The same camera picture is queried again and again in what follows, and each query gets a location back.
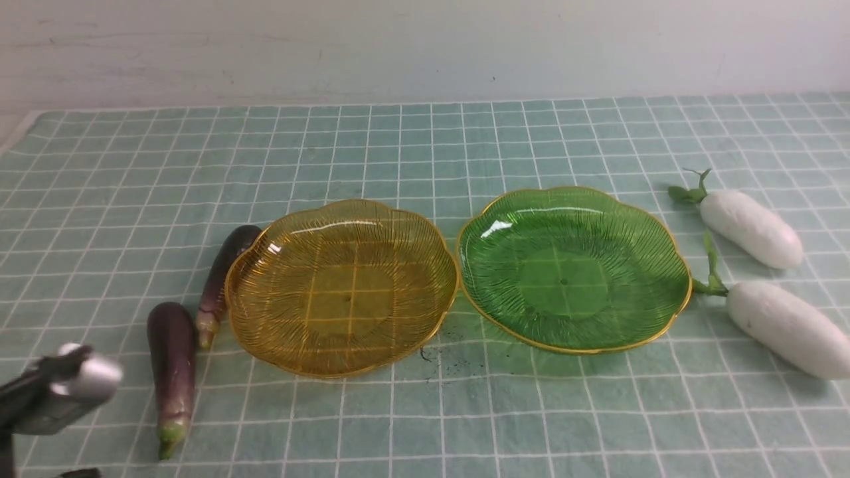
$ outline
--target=glass plate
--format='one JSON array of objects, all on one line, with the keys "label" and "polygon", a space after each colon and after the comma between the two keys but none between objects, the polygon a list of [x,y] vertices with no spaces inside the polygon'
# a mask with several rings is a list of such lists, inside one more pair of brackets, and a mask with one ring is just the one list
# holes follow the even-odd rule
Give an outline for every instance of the glass plate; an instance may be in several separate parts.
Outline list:
[{"label": "glass plate", "polygon": [[248,353],[320,378],[399,360],[437,332],[459,273],[422,216],[353,199],[272,223],[230,268],[230,324]]},{"label": "glass plate", "polygon": [[478,311],[543,349],[594,354],[658,338],[691,275],[654,216],[571,186],[509,192],[461,230],[462,287]]}]

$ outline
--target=eggplant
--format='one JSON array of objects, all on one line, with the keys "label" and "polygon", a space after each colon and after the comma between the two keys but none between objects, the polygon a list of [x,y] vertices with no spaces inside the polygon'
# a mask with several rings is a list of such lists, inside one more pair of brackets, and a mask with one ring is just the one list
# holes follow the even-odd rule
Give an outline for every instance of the eggplant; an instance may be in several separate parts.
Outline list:
[{"label": "eggplant", "polygon": [[230,270],[236,258],[257,240],[261,232],[263,230],[256,225],[241,225],[233,229],[212,262],[207,282],[204,284],[204,292],[201,294],[198,315],[195,318],[198,345],[204,350],[209,350],[213,346],[218,326],[227,310],[227,305],[224,303],[224,279],[227,277],[227,271]]},{"label": "eggplant", "polygon": [[189,433],[195,406],[195,335],[192,317],[176,302],[159,304],[148,315],[160,460],[169,459]]},{"label": "eggplant", "polygon": [[100,478],[100,470],[96,468],[78,469],[59,475],[59,478]]}]

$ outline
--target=grid pattern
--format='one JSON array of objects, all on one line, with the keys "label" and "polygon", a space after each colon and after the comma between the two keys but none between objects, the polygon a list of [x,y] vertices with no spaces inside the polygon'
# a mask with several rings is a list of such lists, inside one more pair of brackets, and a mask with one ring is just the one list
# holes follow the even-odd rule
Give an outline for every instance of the grid pattern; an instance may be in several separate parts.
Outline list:
[{"label": "grid pattern", "polygon": [[714,299],[652,344],[576,358],[506,339],[459,298],[421,353],[339,383],[256,362],[225,328],[199,357],[189,439],[152,468],[145,316],[194,308],[236,225],[363,196],[453,242],[504,191],[579,184],[656,214],[703,276],[704,226],[666,187],[707,167],[807,250],[780,275],[719,242],[723,277],[774,279],[848,330],[850,93],[46,113],[0,159],[0,376],[76,340],[126,378],[63,434],[20,439],[22,475],[849,476],[850,385],[794,371]]}]

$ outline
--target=white wall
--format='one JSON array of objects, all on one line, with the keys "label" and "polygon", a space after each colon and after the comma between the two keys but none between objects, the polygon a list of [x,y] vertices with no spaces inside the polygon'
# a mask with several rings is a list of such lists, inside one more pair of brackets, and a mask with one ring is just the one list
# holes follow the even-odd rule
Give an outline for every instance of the white wall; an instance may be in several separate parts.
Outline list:
[{"label": "white wall", "polygon": [[0,5],[0,115],[839,88],[847,0]]}]

